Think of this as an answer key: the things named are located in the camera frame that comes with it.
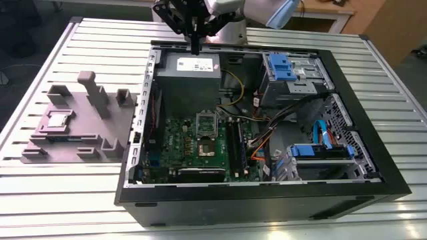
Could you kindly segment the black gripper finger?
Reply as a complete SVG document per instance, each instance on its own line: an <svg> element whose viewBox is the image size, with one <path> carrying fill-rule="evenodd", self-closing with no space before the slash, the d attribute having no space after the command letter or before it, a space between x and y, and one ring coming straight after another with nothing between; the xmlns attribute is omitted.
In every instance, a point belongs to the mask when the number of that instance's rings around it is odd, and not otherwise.
<svg viewBox="0 0 427 240"><path fill-rule="evenodd" d="M218 16L209 12L209 4L205 0L195 2L195 55L201 54L202 39L214 37L229 22L235 18L235 11L223 11Z"/></svg>
<svg viewBox="0 0 427 240"><path fill-rule="evenodd" d="M157 0L153 10L173 31L183 34L190 42L191 54L197 54L197 32L194 26L193 0Z"/></svg>

